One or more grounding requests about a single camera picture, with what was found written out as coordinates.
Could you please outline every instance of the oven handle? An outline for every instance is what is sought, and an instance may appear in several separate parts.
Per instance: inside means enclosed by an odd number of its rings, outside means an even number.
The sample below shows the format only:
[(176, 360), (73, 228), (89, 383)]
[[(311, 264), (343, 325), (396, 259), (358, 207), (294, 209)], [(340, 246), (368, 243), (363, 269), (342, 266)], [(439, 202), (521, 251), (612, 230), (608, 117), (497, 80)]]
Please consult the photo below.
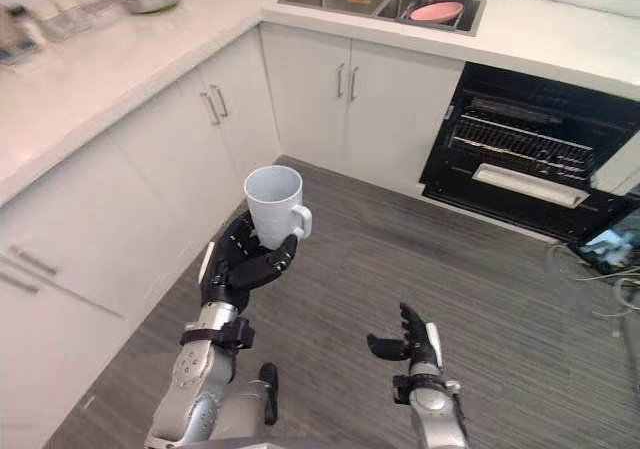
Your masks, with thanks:
[(480, 164), (473, 179), (569, 209), (575, 209), (589, 197), (581, 189), (487, 163)]

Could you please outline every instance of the white cabinet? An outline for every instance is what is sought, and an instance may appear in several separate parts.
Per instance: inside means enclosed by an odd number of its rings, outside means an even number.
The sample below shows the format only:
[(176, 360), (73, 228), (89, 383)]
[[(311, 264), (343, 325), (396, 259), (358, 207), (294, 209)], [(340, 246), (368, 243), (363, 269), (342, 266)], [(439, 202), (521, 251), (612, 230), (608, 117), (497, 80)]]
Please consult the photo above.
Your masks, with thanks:
[(44, 445), (128, 327), (0, 259), (0, 333), (0, 447), (32, 449)]
[(44, 444), (242, 177), (279, 155), (260, 42), (250, 31), (0, 209), (0, 447)]
[(214, 103), (240, 179), (273, 163), (279, 155), (278, 133), (258, 29), (246, 33), (197, 70)]
[(282, 152), (341, 170), (351, 40), (275, 24), (260, 27)]
[(250, 31), (111, 131), (175, 215), (193, 257), (242, 201), (242, 180), (279, 155), (260, 39)]
[(415, 192), (463, 66), (354, 40), (347, 172), (398, 192)]
[(283, 153), (415, 193), (464, 63), (261, 27)]
[(0, 253), (135, 318), (174, 235), (158, 202), (103, 135), (0, 209)]
[(202, 248), (240, 202), (240, 179), (194, 71), (116, 124), (111, 137), (172, 211), (181, 250)]

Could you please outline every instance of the bottle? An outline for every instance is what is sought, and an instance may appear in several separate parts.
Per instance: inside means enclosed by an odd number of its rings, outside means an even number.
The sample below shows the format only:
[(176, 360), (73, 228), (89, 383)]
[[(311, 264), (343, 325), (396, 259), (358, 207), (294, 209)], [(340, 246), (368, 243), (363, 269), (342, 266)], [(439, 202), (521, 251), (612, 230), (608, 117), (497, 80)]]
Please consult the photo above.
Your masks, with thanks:
[(73, 32), (78, 33), (91, 28), (87, 13), (82, 10), (76, 0), (52, 0), (52, 2), (71, 21)]
[(22, 29), (29, 40), (33, 42), (35, 51), (41, 51), (49, 45), (49, 41), (44, 37), (42, 29), (40, 29), (38, 23), (31, 17), (24, 6), (11, 6), (9, 8), (9, 15), (15, 25)]
[(42, 32), (51, 42), (64, 41), (73, 34), (73, 23), (53, 2), (42, 1), (36, 4), (33, 13), (42, 27)]
[(0, 63), (22, 62), (34, 46), (24, 31), (15, 24), (6, 8), (0, 5)]

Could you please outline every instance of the double sink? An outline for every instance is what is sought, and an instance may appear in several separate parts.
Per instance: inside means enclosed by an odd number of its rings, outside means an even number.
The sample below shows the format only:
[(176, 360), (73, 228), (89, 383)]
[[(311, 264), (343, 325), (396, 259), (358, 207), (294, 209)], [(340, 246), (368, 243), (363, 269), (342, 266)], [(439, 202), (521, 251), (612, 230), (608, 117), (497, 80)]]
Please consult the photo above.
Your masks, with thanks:
[[(280, 0), (279, 2), (475, 36), (486, 0)], [(443, 23), (411, 19), (414, 9), (438, 2), (460, 2), (464, 9), (456, 18)]]

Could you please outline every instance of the open oven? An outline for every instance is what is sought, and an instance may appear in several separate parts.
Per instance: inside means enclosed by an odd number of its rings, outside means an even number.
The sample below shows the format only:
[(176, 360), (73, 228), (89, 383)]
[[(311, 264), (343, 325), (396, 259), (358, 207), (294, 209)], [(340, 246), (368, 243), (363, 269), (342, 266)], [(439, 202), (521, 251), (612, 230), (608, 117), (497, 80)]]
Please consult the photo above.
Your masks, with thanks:
[(637, 122), (634, 101), (467, 64), (422, 173), (423, 194), (563, 241), (587, 240), (636, 206), (590, 182)]

